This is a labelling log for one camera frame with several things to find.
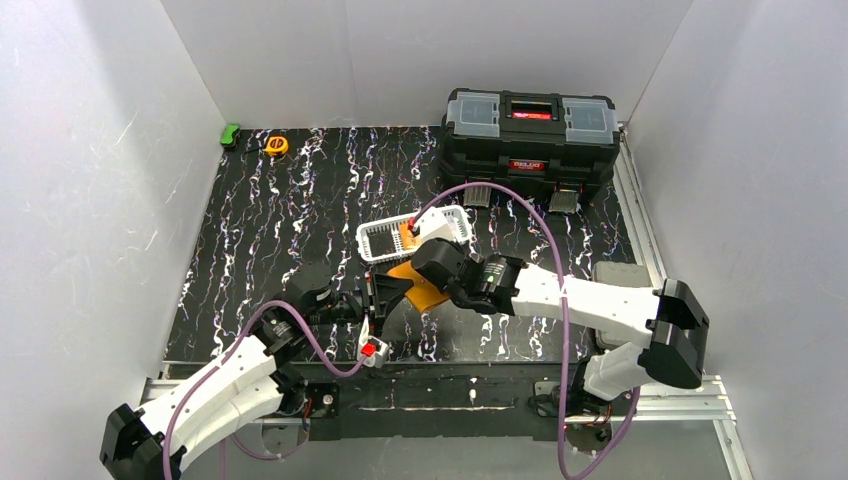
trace black toolbox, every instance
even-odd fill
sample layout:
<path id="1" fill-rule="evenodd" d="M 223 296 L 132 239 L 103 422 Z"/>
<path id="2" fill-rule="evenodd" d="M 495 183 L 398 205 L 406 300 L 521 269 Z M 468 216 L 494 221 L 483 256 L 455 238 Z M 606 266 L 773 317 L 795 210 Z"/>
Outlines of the black toolbox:
<path id="1" fill-rule="evenodd" d="M 458 88 L 442 118 L 439 168 L 447 186 L 486 180 L 572 213 L 613 175 L 621 133 L 603 96 Z M 490 189 L 465 191 L 465 205 L 488 206 Z"/>

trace green toy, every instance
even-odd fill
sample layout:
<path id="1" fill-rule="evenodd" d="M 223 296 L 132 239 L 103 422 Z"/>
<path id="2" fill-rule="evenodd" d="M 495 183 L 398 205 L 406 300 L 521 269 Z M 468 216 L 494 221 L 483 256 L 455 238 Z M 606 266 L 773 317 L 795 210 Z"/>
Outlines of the green toy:
<path id="1" fill-rule="evenodd" d="M 236 123 L 231 123 L 227 125 L 227 128 L 224 129 L 224 133 L 221 135 L 221 146 L 224 148 L 233 148 L 236 146 L 236 142 L 238 141 L 239 134 L 239 125 Z"/>

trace black marbled surface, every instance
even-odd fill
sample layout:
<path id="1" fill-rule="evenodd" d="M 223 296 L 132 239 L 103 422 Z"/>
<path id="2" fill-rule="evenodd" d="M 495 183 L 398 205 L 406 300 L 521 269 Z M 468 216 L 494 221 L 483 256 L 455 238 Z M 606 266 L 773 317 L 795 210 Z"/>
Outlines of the black marbled surface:
<path id="1" fill-rule="evenodd" d="M 288 154 L 272 159 L 256 150 L 271 134 L 286 136 Z M 356 227 L 413 212 L 438 193 L 438 138 L 432 127 L 243 131 L 238 149 L 221 158 L 165 359 L 206 362 L 220 353 L 304 261 L 327 262 L 333 283 L 352 288 L 365 267 Z M 492 208 L 469 212 L 474 251 L 553 269 L 548 243 L 520 206 L 493 196 Z M 598 261 L 635 261 L 611 184 L 580 214 L 545 221 L 577 277 L 589 278 Z M 481 316 L 450 302 L 422 315 L 404 302 L 383 338 L 400 361 L 557 361 L 561 323 Z M 358 329 L 316 331 L 331 359 L 353 359 Z M 589 334 L 572 328 L 572 359 L 591 348 Z"/>

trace tape measure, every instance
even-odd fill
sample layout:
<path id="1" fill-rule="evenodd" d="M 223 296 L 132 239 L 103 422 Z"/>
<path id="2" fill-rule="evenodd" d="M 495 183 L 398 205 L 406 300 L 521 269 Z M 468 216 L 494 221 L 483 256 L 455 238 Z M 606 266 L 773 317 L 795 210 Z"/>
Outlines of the tape measure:
<path id="1" fill-rule="evenodd" d="M 269 155 L 282 155 L 289 151 L 289 141 L 286 137 L 271 137 L 265 145 L 265 152 Z"/>

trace red sticker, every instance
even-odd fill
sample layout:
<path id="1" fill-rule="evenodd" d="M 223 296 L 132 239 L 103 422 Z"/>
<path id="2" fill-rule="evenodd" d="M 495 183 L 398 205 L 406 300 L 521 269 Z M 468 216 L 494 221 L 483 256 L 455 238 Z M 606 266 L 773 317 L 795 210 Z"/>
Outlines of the red sticker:
<path id="1" fill-rule="evenodd" d="M 550 113 L 538 112 L 512 112 L 512 116 L 525 120 L 550 120 L 551 118 L 553 118 Z"/>
<path id="2" fill-rule="evenodd" d="M 509 168 L 512 170 L 544 170 L 545 162 L 531 162 L 528 160 L 511 160 Z"/>

